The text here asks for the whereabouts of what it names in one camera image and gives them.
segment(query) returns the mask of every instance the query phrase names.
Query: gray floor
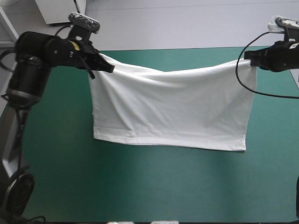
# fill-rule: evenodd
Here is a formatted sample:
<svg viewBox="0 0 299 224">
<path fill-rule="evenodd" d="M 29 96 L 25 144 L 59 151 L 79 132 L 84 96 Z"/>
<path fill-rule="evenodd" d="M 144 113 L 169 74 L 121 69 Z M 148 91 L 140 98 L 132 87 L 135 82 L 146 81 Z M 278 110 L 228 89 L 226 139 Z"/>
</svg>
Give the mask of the gray floor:
<svg viewBox="0 0 299 224">
<path fill-rule="evenodd" d="M 267 31 L 272 16 L 297 18 L 298 8 L 299 1 L 287 0 L 88 0 L 86 15 L 101 23 L 92 37 L 101 50 L 176 49 L 244 46 Z M 44 23 L 34 0 L 4 10 L 19 34 L 57 30 Z M 278 39 L 282 35 L 272 34 L 256 45 Z"/>
</svg>

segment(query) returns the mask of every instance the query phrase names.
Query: yellow label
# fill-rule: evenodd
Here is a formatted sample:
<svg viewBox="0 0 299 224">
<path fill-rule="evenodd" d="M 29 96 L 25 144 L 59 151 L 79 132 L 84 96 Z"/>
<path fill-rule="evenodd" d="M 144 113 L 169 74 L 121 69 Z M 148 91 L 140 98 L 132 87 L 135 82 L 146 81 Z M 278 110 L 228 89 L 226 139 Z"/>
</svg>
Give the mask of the yellow label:
<svg viewBox="0 0 299 224">
<path fill-rule="evenodd" d="M 75 50 L 80 50 L 80 47 L 79 47 L 79 45 L 77 45 L 76 42 L 74 42 L 74 41 L 70 41 L 70 42 L 74 45 Z"/>
</svg>

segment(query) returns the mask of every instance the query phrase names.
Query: green mat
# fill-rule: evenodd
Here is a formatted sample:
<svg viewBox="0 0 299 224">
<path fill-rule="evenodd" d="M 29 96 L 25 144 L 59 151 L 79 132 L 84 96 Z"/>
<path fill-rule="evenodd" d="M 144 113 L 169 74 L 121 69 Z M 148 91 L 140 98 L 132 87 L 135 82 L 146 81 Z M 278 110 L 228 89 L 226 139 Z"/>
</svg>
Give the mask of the green mat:
<svg viewBox="0 0 299 224">
<path fill-rule="evenodd" d="M 235 60 L 241 48 L 103 52 L 170 71 Z M 289 71 L 258 70 L 258 90 L 299 95 Z M 255 95 L 245 153 L 131 146 L 93 138 L 87 72 L 53 69 L 24 153 L 36 177 L 25 216 L 49 221 L 281 222 L 296 218 L 299 101 Z"/>
</svg>

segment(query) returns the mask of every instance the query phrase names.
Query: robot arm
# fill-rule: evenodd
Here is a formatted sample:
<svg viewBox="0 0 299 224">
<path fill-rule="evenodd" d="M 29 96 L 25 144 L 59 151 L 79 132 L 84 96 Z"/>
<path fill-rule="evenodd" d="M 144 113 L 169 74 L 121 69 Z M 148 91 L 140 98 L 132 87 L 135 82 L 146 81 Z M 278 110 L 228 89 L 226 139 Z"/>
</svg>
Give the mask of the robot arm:
<svg viewBox="0 0 299 224">
<path fill-rule="evenodd" d="M 274 16 L 268 25 L 271 33 L 284 34 L 283 41 L 261 50 L 249 50 L 244 59 L 263 70 L 280 72 L 299 68 L 299 21 Z"/>
<path fill-rule="evenodd" d="M 22 220 L 34 188 L 33 176 L 25 172 L 29 164 L 21 153 L 22 137 L 29 111 L 41 100 L 51 69 L 58 65 L 86 69 L 91 78 L 94 78 L 92 70 L 114 69 L 89 40 L 91 33 L 99 31 L 100 24 L 79 13 L 72 13 L 69 20 L 72 29 L 66 39 L 25 32 L 15 45 L 17 65 L 2 96 L 7 106 L 0 118 L 1 223 Z"/>
</svg>

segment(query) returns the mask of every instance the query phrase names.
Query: white cloth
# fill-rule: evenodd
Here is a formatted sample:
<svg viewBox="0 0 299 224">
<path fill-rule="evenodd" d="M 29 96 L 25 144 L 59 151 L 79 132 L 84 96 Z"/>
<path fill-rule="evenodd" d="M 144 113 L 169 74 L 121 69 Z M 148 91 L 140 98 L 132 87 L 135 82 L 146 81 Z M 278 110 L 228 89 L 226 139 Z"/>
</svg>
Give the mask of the white cloth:
<svg viewBox="0 0 299 224">
<path fill-rule="evenodd" d="M 113 73 L 93 71 L 94 137 L 132 145 L 243 151 L 253 93 L 235 77 L 236 61 L 163 72 L 106 55 Z M 239 76 L 256 88 L 256 68 L 241 59 Z"/>
</svg>

